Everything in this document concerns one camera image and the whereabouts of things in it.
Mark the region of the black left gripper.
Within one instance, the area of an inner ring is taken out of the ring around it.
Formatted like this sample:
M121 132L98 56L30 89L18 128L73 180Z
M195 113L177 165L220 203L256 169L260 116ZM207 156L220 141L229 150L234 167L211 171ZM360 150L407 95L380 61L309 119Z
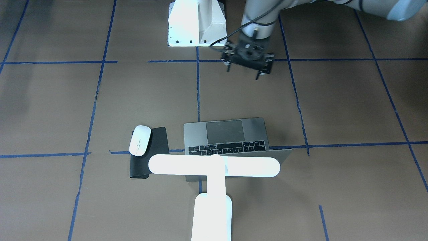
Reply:
M258 39L257 36L256 32L252 36L241 32L237 43L231 41L226 43L224 49L221 51L221 61L227 66L228 72L232 64L237 64L256 70L256 80L258 80L260 75L271 73L274 53L267 52L270 37Z

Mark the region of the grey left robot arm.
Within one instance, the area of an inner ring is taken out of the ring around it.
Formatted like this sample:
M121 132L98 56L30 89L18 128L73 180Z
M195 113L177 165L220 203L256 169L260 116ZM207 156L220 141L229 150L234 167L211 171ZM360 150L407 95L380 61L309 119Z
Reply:
M228 67L241 65L256 70L258 75L272 71L274 54L272 34L277 24L284 30L290 26L294 32L306 32L295 37L300 49L316 52L309 43L319 47L331 46L344 50L352 42L346 34L353 14L363 13L376 18L401 22L414 17L426 0L248 0L240 27L225 37L221 60Z

